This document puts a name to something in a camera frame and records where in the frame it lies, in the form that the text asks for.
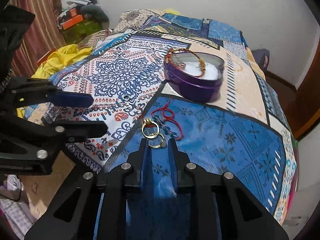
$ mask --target green box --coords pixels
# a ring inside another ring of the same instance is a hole
[[[62,30],[62,35],[66,45],[78,44],[92,33],[101,31],[100,24],[94,20],[85,19],[66,30]]]

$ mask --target dark pillow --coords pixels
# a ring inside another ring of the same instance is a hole
[[[257,49],[252,51],[252,55],[260,69],[265,72],[269,65],[270,51],[267,49]]]

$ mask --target white wall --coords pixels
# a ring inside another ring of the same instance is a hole
[[[318,48],[318,45],[319,45],[319,40],[320,40],[320,26],[318,25],[317,32],[316,32],[316,37],[315,37],[315,42],[314,42],[313,47],[311,49],[309,60],[307,61],[306,67],[302,71],[302,74],[301,74],[298,82],[295,85],[296,89],[298,89],[298,87],[301,85],[303,79],[305,78],[305,76],[308,73],[309,68],[311,67],[312,61],[313,61],[313,59],[315,57],[315,54],[316,54],[316,51],[317,51],[317,48]]]
[[[243,31],[251,50],[270,50],[268,70],[296,85],[308,65],[318,24],[303,0],[98,0],[110,19],[130,9],[174,8]]]
[[[320,182],[320,124],[298,143],[299,179],[298,189]]]

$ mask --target metal screw head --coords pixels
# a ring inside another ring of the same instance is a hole
[[[56,126],[55,130],[56,130],[56,132],[64,132],[64,127]]]
[[[194,163],[187,163],[187,168],[189,170],[194,170],[196,168],[197,165],[195,165]]]
[[[86,172],[83,174],[84,179],[91,179],[93,177],[93,174],[91,172]]]
[[[122,98],[123,98],[124,101],[129,101],[130,100],[130,97],[128,95],[124,95]]]
[[[131,168],[131,164],[130,163],[122,163],[121,168],[124,170],[130,169]]]
[[[48,152],[46,150],[37,151],[37,158],[45,159],[46,157],[48,157]]]
[[[232,179],[233,178],[233,173],[231,173],[230,171],[227,171],[225,174],[224,174],[224,177],[226,179]]]

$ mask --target orange box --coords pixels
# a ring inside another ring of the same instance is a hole
[[[76,17],[77,15],[78,15],[78,13],[77,13],[77,9],[76,9],[76,8],[73,8],[73,9],[70,10],[70,16],[71,16],[71,18],[74,18],[74,17]]]
[[[81,14],[79,14],[76,17],[64,22],[62,24],[62,27],[63,27],[64,30],[66,30],[67,28],[70,28],[71,26],[73,26],[73,25],[75,25],[75,24],[77,24],[79,22],[82,22],[82,21],[83,21],[83,17],[82,17]]]

